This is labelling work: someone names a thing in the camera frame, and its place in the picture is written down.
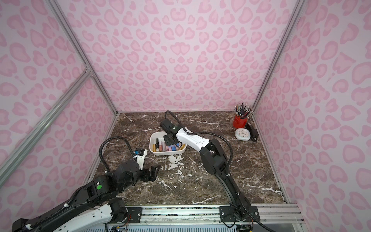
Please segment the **black object behind clock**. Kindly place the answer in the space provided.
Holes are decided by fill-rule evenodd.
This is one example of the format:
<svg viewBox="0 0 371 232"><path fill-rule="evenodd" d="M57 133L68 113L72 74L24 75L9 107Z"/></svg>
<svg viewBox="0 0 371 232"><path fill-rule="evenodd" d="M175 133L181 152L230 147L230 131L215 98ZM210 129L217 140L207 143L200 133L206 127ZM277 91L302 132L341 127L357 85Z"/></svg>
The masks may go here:
<svg viewBox="0 0 371 232"><path fill-rule="evenodd" d="M246 123L245 128L250 132L250 140L256 143L259 137L258 130L249 123Z"/></svg>

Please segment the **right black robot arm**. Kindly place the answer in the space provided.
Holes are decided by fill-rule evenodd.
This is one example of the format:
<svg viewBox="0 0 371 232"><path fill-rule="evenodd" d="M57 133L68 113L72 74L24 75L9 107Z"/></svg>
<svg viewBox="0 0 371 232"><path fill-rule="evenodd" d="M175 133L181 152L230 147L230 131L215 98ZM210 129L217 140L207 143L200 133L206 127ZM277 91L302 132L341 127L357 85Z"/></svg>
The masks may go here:
<svg viewBox="0 0 371 232"><path fill-rule="evenodd" d="M243 221L251 219L255 222L260 221L256 217L257 212L253 211L250 201L240 191L232 174L230 173L230 164L233 159L233 148L224 137L212 132L190 132L176 115L167 110L164 113L165 119L160 123L162 129L167 133L164 136L167 145L176 145L178 143L186 144L199 152L203 167L205 170L216 177L221 183L227 194L230 205L234 207L233 214L237 220ZM206 139L202 135L211 135L223 140L230 149L230 157L227 158L220 142L216 139Z"/></svg>

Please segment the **white round alarm clock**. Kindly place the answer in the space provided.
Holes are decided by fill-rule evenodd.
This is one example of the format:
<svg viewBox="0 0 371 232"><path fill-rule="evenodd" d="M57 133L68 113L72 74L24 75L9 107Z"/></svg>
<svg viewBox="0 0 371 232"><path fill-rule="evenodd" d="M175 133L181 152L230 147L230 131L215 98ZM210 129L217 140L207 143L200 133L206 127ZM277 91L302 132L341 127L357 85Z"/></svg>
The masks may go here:
<svg viewBox="0 0 371 232"><path fill-rule="evenodd" d="M235 137L240 141L249 141L251 139L251 133L246 128L238 128L235 131Z"/></svg>

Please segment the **white plastic storage box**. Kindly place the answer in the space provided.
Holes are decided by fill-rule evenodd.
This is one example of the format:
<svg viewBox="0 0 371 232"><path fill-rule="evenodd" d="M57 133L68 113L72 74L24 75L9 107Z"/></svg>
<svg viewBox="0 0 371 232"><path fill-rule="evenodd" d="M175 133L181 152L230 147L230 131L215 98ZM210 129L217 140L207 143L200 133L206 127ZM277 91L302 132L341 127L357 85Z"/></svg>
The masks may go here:
<svg viewBox="0 0 371 232"><path fill-rule="evenodd" d="M164 136L165 132L155 132L151 135L149 141L149 150L155 156L168 156L168 155L179 155L183 154L186 150L187 145L180 144L168 146L165 143Z"/></svg>

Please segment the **bundle of pens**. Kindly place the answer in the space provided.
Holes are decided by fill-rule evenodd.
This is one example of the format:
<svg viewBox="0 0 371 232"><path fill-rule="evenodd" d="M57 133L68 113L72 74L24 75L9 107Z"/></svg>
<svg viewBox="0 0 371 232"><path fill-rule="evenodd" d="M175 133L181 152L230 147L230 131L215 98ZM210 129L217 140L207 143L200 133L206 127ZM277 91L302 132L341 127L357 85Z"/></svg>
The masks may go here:
<svg viewBox="0 0 371 232"><path fill-rule="evenodd" d="M238 119L248 119L254 114L254 108L242 102L235 106L234 112Z"/></svg>

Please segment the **red pen holder cup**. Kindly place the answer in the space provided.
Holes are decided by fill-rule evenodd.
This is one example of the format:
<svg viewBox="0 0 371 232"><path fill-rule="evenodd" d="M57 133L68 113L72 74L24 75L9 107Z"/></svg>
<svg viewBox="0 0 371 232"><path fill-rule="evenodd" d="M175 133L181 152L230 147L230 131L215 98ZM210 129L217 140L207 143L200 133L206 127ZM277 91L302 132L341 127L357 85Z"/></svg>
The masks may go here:
<svg viewBox="0 0 371 232"><path fill-rule="evenodd" d="M248 118L242 119L236 115L233 121L233 127L236 129L244 128L247 122L248 122Z"/></svg>

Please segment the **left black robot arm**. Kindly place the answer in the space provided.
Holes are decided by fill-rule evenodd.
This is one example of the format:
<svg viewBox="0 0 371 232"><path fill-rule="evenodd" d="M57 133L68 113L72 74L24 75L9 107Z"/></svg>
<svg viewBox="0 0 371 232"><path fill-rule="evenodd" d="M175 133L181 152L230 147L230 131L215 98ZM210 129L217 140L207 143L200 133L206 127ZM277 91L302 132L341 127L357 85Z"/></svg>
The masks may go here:
<svg viewBox="0 0 371 232"><path fill-rule="evenodd" d="M126 143L131 160L120 164L117 169L111 170L103 157L104 147L112 140L122 140ZM111 222L126 220L128 212L124 201L118 198L119 193L132 186L138 181L154 182L160 170L160 166L144 168L145 149L133 150L128 140L121 136L106 139L99 148L99 158L103 163L106 173L91 182L77 188L68 200L49 210L48 212L33 219L20 218L12 225L14 232L53 232L61 229L66 223L81 216L88 210L107 203L110 209Z"/></svg>

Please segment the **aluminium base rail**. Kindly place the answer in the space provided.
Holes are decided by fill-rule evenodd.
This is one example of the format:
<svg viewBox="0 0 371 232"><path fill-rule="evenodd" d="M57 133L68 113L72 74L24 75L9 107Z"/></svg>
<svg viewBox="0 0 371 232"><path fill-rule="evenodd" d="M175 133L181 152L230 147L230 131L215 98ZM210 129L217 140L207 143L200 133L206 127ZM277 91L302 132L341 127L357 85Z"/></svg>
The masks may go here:
<svg viewBox="0 0 371 232"><path fill-rule="evenodd" d="M276 232L307 232L303 215L296 204L257 204L260 222ZM227 205L141 206L139 223L104 224L91 232L238 232L251 221L229 218Z"/></svg>

